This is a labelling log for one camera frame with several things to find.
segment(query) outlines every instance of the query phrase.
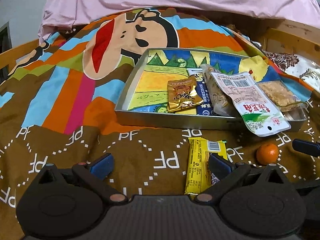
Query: pink stripe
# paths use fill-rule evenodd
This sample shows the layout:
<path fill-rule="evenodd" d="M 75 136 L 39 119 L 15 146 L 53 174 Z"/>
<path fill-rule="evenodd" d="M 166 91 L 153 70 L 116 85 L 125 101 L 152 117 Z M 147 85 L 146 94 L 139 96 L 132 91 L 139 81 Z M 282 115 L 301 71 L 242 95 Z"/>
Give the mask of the pink stripe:
<path fill-rule="evenodd" d="M 88 78 L 85 74 L 82 76 L 81 84 L 76 96 L 75 102 L 69 116 L 65 134 L 73 133 L 83 123 L 84 111 L 91 103 L 94 93 L 95 80 Z"/>

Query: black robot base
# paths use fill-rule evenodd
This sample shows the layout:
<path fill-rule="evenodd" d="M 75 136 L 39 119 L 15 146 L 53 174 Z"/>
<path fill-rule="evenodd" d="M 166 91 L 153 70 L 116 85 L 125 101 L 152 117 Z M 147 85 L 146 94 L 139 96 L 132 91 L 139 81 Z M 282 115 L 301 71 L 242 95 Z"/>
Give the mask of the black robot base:
<path fill-rule="evenodd" d="M 300 240 L 320 226 L 319 181 L 292 184 L 275 164 L 230 164 L 231 172 L 191 200 L 128 198 L 85 167 L 45 165 L 18 203 L 24 240 Z"/>

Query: blue snack package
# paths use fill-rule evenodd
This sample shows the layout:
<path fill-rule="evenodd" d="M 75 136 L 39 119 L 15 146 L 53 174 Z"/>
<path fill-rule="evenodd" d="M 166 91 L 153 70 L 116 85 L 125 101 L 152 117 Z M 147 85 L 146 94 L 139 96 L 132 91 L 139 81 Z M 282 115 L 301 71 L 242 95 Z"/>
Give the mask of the blue snack package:
<path fill-rule="evenodd" d="M 213 111 L 213 107 L 211 104 L 210 96 L 208 93 L 207 86 L 204 82 L 204 78 L 202 76 L 201 68 L 187 68 L 189 76 L 194 75 L 196 78 L 197 86 L 196 92 L 202 98 L 203 103 L 196 107 L 197 115 L 211 115 L 211 116 L 219 116 Z"/>

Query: orange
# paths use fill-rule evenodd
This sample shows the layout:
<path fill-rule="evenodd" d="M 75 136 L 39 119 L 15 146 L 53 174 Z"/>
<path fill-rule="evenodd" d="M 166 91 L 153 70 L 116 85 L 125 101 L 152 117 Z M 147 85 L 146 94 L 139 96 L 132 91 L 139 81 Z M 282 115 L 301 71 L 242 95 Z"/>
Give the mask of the orange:
<path fill-rule="evenodd" d="M 261 165 L 268 165 L 269 163 L 275 163 L 278 155 L 279 149 L 277 145 L 273 143 L 263 144 L 257 150 L 257 161 Z"/>

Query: metal tray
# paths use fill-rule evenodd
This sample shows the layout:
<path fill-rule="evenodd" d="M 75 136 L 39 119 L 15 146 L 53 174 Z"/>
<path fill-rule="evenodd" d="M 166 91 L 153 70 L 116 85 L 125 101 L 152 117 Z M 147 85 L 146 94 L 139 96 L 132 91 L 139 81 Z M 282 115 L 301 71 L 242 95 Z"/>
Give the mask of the metal tray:
<path fill-rule="evenodd" d="M 224 117 L 224 116 L 203 116 L 191 114 L 174 114 L 174 113 L 153 113 L 153 112 L 136 112 L 129 111 L 129 103 L 133 93 L 138 85 L 144 67 L 148 60 L 150 50 L 177 50 L 177 48 L 153 48 L 147 49 L 135 65 L 124 89 L 119 97 L 115 107 L 115 112 L 119 124 L 130 126 L 149 126 L 181 129 L 200 129 L 200 130 L 246 130 L 242 118 Z M 248 58 L 246 56 L 204 50 L 204 49 L 179 49 L 186 51 L 214 52 L 217 54 L 231 55 L 234 57 Z M 297 132 L 302 124 L 307 120 L 303 110 L 290 112 L 294 120 L 289 120 L 291 125 L 290 132 Z"/>

